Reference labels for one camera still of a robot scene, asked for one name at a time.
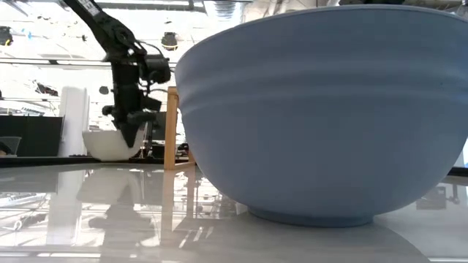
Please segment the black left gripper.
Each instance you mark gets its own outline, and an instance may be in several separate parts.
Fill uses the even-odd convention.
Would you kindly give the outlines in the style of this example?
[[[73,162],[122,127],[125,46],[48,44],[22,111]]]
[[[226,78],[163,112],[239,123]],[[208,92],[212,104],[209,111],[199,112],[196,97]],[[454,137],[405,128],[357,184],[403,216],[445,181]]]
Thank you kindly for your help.
[[[103,115],[113,117],[113,124],[120,126],[121,134],[128,148],[140,147],[145,139],[146,122],[156,119],[162,103],[149,97],[151,86],[143,80],[143,59],[150,54],[107,54],[104,61],[110,63],[113,80],[112,105],[102,108]],[[134,127],[139,126],[135,135]]]

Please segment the white bowl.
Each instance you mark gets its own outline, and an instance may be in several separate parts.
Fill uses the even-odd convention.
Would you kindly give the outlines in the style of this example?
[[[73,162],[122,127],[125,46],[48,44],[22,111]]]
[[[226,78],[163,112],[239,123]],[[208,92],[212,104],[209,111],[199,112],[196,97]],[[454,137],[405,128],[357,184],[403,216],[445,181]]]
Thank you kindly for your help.
[[[83,142],[92,157],[100,161],[126,161],[137,154],[144,140],[144,131],[136,134],[134,145],[129,148],[123,135],[117,130],[83,131]]]

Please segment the grey-blue bowl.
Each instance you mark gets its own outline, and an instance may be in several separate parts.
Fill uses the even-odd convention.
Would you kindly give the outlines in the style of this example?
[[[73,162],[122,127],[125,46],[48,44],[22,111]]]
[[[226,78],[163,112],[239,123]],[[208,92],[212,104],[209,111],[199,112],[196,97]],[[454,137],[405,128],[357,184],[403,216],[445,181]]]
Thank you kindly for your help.
[[[189,148],[256,216],[358,226],[407,206],[468,139],[468,18],[305,9],[204,39],[175,68]]]

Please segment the wooden slatted shelf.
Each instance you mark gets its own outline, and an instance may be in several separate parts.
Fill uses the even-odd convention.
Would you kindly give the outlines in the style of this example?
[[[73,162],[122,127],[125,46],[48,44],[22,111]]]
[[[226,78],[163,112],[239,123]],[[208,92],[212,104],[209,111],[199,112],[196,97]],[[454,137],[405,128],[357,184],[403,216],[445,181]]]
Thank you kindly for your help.
[[[191,151],[188,151],[188,162],[176,162],[176,128],[178,119],[178,103],[179,97],[177,88],[170,86],[167,89],[167,104],[166,104],[166,126],[165,126],[165,154],[164,154],[164,169],[177,170],[186,169],[196,165],[195,158]]]

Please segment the white pillar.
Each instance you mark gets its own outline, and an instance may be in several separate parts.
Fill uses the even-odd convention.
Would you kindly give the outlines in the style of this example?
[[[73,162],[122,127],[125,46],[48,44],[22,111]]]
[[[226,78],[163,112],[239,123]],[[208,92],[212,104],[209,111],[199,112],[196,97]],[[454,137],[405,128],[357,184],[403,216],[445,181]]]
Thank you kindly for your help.
[[[60,100],[59,116],[63,118],[63,125],[58,155],[86,155],[82,133],[88,130],[88,92],[86,88],[64,86]]]

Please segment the black partition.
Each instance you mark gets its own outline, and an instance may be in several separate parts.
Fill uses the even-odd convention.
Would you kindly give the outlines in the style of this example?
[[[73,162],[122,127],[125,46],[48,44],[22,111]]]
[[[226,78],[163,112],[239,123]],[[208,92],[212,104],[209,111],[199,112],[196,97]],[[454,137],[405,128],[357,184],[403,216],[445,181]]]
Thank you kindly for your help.
[[[59,154],[62,117],[0,115],[0,137],[19,137],[18,157]]]

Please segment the black hanging lamp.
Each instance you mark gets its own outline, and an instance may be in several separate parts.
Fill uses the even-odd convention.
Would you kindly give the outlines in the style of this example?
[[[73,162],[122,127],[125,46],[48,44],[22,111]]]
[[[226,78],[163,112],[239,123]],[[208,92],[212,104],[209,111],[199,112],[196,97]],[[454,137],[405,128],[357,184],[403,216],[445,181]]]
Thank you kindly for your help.
[[[165,32],[161,39],[161,45],[165,50],[174,51],[178,49],[178,40],[175,32]]]
[[[13,43],[12,34],[9,26],[0,26],[0,45],[10,46]]]

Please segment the grey bin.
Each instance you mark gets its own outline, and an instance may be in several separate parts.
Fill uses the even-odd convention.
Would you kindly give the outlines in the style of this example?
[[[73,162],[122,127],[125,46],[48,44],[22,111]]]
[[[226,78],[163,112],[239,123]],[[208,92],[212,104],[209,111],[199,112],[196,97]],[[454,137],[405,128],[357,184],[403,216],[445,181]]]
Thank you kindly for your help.
[[[16,157],[21,137],[0,137],[0,156]]]

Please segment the black aluminium table frame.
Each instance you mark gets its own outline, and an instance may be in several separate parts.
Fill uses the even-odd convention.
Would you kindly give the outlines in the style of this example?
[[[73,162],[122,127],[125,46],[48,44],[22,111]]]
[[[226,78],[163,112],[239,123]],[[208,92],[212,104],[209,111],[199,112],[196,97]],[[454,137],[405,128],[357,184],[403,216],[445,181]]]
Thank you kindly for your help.
[[[69,164],[99,164],[101,161],[90,156],[72,157],[11,157],[0,156],[0,168],[35,167]],[[128,161],[119,161],[122,164],[164,164],[164,159],[133,158]]]

